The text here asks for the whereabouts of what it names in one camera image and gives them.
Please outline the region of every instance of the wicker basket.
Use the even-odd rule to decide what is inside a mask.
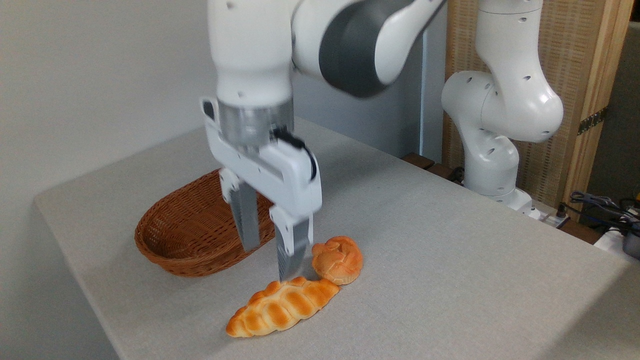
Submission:
[[[269,219],[272,203],[258,194],[260,246],[275,237]],[[200,277],[229,268],[249,256],[222,199],[218,170],[155,203],[134,235],[140,252],[171,274]]]

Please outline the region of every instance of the round bread roll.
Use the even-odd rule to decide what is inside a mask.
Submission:
[[[316,273],[336,285],[352,283],[362,269],[362,253],[349,236],[336,236],[311,248]]]
[[[291,281],[273,281],[236,311],[227,324],[227,334],[250,338],[287,330],[313,316],[338,291],[337,285],[325,279],[308,281],[300,276]]]

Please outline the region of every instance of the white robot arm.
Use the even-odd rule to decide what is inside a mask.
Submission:
[[[291,72],[357,97],[389,86],[442,0],[209,0],[216,99],[203,99],[209,146],[245,250],[259,244],[255,191],[274,206],[280,279],[313,242],[322,204],[314,155],[293,134]]]
[[[534,218],[531,197],[516,188],[510,139],[543,142],[563,118],[538,58],[541,11],[542,0],[480,0],[476,51],[491,74],[458,72],[442,92],[465,150],[465,187]]]

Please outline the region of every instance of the wooden block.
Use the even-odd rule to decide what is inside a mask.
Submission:
[[[415,152],[410,152],[409,154],[403,156],[402,160],[405,160],[409,164],[415,165],[419,168],[423,168],[424,170],[427,170],[428,168],[432,167],[433,164],[435,164],[435,161],[427,159],[424,156],[420,156]]]
[[[579,224],[573,220],[565,222],[564,225],[560,227],[560,230],[592,245],[595,244],[596,241],[598,241],[598,239],[600,239],[600,237],[602,236],[602,234],[595,231],[594,229]]]
[[[448,168],[442,164],[435,164],[432,167],[427,169],[428,172],[432,174],[436,174],[437,176],[443,177],[444,179],[449,180],[451,175],[453,174],[453,169]]]

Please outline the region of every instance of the white wall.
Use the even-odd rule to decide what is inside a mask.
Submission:
[[[0,0],[0,359],[115,358],[33,197],[201,126],[214,84],[205,0]],[[294,88],[299,116],[417,148],[410,87],[369,101]]]

